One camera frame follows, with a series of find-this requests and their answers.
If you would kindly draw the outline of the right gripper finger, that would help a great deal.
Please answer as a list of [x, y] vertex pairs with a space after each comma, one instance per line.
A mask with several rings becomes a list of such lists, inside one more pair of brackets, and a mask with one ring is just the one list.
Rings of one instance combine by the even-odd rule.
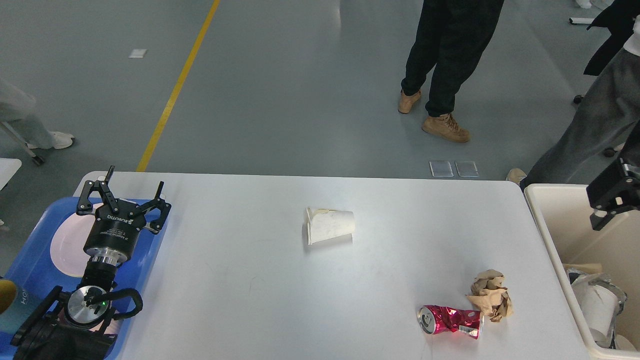
[[593, 213], [590, 215], [592, 230], [600, 231], [618, 214], [640, 207], [639, 167], [624, 159], [611, 162], [586, 187], [586, 194]]

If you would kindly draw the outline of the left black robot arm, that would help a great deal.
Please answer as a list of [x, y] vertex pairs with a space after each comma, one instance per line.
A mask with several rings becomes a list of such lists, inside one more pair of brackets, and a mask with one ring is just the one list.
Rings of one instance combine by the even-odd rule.
[[116, 198], [104, 179], [87, 180], [80, 196], [51, 204], [3, 280], [3, 360], [104, 360], [122, 347], [108, 332], [143, 309], [150, 274], [171, 205], [159, 186], [146, 202]]

